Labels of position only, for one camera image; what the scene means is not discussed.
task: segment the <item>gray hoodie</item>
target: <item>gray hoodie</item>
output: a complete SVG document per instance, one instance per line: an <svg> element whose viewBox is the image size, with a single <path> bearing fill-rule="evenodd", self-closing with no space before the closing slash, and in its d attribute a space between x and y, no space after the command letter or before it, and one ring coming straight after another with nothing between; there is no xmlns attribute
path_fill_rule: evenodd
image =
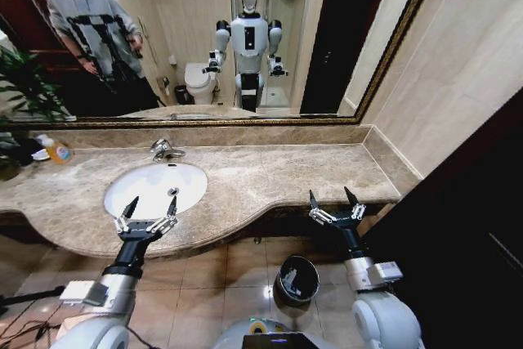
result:
<svg viewBox="0 0 523 349"><path fill-rule="evenodd" d="M130 34L138 33L138 28L132 22L132 18L125 12L118 0L47 0L49 18L52 26L58 34L69 36L83 48L86 53L91 53L98 60L103 74L112 73L112 58L107 46L101 41L100 35L88 25L79 25L89 48L82 44L80 38L74 32L67 18L78 16L110 15L121 16L126 30ZM144 76L140 61L132 53L127 39L122 35L117 24L108 24L110 35L118 48L118 53L140 78Z"/></svg>

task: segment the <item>faucet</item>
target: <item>faucet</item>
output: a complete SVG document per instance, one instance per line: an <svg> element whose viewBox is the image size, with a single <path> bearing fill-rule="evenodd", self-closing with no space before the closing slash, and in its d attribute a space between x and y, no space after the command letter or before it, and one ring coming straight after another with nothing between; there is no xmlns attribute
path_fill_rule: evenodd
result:
<svg viewBox="0 0 523 349"><path fill-rule="evenodd" d="M154 154L153 161L159 163L163 159L181 158L186 155L185 151L173 149L166 139L158 139L150 147L150 152Z"/></svg>

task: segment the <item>person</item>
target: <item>person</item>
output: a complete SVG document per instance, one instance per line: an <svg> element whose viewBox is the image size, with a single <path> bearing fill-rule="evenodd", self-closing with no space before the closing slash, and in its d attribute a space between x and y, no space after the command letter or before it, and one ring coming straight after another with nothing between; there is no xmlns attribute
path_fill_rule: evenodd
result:
<svg viewBox="0 0 523 349"><path fill-rule="evenodd" d="M113 95L112 115L159 106L138 59L141 33L118 0L47 0L47 7L61 41Z"/></svg>

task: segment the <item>marble countertop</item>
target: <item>marble countertop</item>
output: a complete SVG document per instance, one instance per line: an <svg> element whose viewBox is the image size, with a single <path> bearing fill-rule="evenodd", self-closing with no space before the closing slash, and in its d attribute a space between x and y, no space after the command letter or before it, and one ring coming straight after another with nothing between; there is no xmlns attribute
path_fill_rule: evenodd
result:
<svg viewBox="0 0 523 349"><path fill-rule="evenodd" d="M369 152L356 145L187 147L183 159L208 177L203 198L177 215L178 224L149 246L147 256L184 255L216 243L273 207L342 202L348 186L368 202L400 195ZM121 241L103 205L111 182L152 163L147 149L77 150L73 161L34 163L0 183L0 210L21 211L42 236L75 253L113 257Z"/></svg>

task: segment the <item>drain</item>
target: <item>drain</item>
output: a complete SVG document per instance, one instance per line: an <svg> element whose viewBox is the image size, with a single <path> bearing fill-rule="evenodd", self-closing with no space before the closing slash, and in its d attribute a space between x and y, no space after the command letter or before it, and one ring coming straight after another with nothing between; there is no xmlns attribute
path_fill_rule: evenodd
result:
<svg viewBox="0 0 523 349"><path fill-rule="evenodd" d="M180 189L178 187L169 188L169 191L167 191L167 195L174 196L174 195L178 195L179 192L180 192Z"/></svg>

